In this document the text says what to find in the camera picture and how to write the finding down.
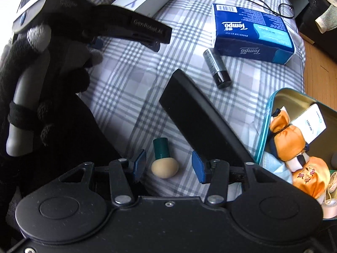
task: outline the blue face mask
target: blue face mask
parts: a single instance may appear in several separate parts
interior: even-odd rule
[[[269,172],[274,173],[279,178],[293,184],[293,175],[291,171],[286,167],[284,162],[278,160],[272,154],[263,152],[260,165]]]

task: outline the barcode label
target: barcode label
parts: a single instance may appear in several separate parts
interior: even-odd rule
[[[216,5],[216,10],[238,13],[238,10],[236,9],[236,7],[233,7],[231,5]]]

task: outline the plaid tablecloth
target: plaid tablecloth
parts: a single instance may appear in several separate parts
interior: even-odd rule
[[[274,11],[280,3],[289,3],[264,1]],[[214,2],[263,11],[245,0],[170,0],[155,18],[173,28],[171,43],[154,53],[139,43],[104,38],[104,61],[91,70],[90,87],[81,97],[105,136],[124,157],[143,148],[148,154],[149,168],[154,161],[152,140],[169,139],[171,155],[179,162],[180,170],[167,180],[147,170],[144,183],[154,194],[204,197],[208,188],[199,184],[193,171],[192,148],[158,103],[177,68],[196,82],[253,155],[268,97],[283,87],[304,92],[305,50],[293,19],[284,19],[296,47],[296,54],[287,65],[223,57],[233,85],[218,90],[203,59],[203,52],[211,47]]]

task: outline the blue tissue package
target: blue tissue package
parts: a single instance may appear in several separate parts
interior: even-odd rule
[[[220,55],[285,64],[294,43],[283,20],[257,10],[213,4],[213,45]]]

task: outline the orange satin fabric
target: orange satin fabric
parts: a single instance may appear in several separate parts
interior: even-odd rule
[[[274,117],[269,125],[270,130],[276,133],[285,128],[290,123],[287,112],[281,110],[280,114]],[[289,161],[303,151],[305,140],[300,129],[294,125],[288,126],[285,130],[275,135],[274,143],[277,155],[282,161]]]
[[[310,157],[302,169],[293,172],[293,185],[315,199],[325,193],[329,181],[329,168],[321,158]]]

